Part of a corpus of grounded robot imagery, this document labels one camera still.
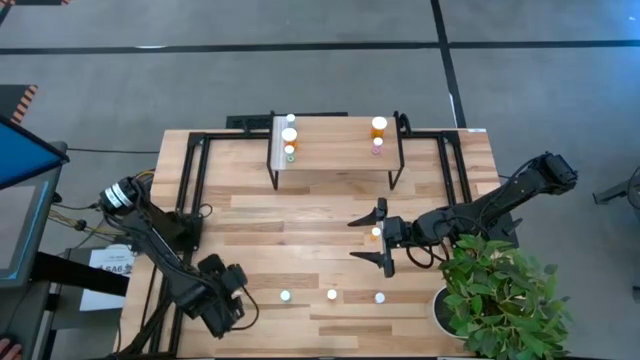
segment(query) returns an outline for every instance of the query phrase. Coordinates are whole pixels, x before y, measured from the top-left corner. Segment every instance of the computer screen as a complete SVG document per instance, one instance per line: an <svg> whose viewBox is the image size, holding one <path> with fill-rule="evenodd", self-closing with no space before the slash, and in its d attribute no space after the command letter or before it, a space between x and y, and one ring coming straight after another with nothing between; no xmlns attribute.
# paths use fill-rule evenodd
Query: computer screen
<svg viewBox="0 0 640 360"><path fill-rule="evenodd" d="M0 116L0 190L68 161L64 153Z"/></svg>

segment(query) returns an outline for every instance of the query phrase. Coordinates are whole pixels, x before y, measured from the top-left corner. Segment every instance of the green leaves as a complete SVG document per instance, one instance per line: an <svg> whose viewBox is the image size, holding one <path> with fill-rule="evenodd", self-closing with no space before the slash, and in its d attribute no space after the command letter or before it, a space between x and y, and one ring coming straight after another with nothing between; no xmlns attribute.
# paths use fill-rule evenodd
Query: green leaves
<svg viewBox="0 0 640 360"><path fill-rule="evenodd" d="M450 325L465 348L500 360L550 359L564 354L568 297L554 299L556 265L541 266L506 241L462 235L453 258L440 265L454 313Z"/></svg>

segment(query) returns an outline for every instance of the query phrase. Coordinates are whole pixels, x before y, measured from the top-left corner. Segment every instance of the gray floor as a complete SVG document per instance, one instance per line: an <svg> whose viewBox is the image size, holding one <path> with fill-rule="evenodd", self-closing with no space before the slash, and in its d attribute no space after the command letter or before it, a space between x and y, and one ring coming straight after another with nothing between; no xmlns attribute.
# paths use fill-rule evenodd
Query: gray floor
<svg viewBox="0 0 640 360"><path fill-rule="evenodd" d="M450 41L640 39L640 5L607 0L446 0ZM428 1L74 0L14 7L0 47L144 46L304 41L435 41ZM628 178L640 152L640 48L453 50L469 127L487 128L509 174L545 150L580 171L578 187L514 212L524 250L557 263L572 297L568 348L636 359L640 224L628 204L591 193ZM76 147L154 150L167 128L219 128L226 115L276 111L388 114L414 126L454 125L438 50L0 56L0 83L37 84L25 127ZM72 153L65 202L93 202L155 155ZM94 214L85 215L94 220ZM52 224L42 249L82 234ZM91 245L99 245L99 240ZM114 329L61 334L54 359L107 353Z"/></svg>

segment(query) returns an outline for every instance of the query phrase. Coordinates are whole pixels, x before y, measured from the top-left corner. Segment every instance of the white bottle cap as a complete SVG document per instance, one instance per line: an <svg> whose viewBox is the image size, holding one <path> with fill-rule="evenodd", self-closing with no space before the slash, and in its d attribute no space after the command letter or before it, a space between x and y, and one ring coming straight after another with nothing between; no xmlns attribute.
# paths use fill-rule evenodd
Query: white bottle cap
<svg viewBox="0 0 640 360"><path fill-rule="evenodd" d="M338 297L338 292L330 289L329 291L327 291L327 298L329 298L329 300L335 300Z"/></svg>
<svg viewBox="0 0 640 360"><path fill-rule="evenodd" d="M384 302L384 294L377 293L376 294L376 304L382 304Z"/></svg>
<svg viewBox="0 0 640 360"><path fill-rule="evenodd" d="M298 132L294 128L286 128L282 130L282 140L294 141L298 137Z"/></svg>
<svg viewBox="0 0 640 360"><path fill-rule="evenodd" d="M384 130L387 127L387 119L382 116L376 116L371 120L371 125L374 129Z"/></svg>
<svg viewBox="0 0 640 360"><path fill-rule="evenodd" d="M291 300L291 293L287 290L282 290L282 292L280 293L280 300L288 302L289 300Z"/></svg>

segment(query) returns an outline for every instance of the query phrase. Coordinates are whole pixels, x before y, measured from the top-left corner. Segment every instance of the white paper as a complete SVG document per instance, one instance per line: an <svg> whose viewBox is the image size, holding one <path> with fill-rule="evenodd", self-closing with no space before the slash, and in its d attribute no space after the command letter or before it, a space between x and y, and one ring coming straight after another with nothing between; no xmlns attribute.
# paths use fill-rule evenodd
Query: white paper
<svg viewBox="0 0 640 360"><path fill-rule="evenodd" d="M126 247L109 247L104 250L93 250L89 266L111 271L126 277L131 276L133 254ZM124 297L104 294L92 290L84 290L80 311L120 309L124 306Z"/></svg>

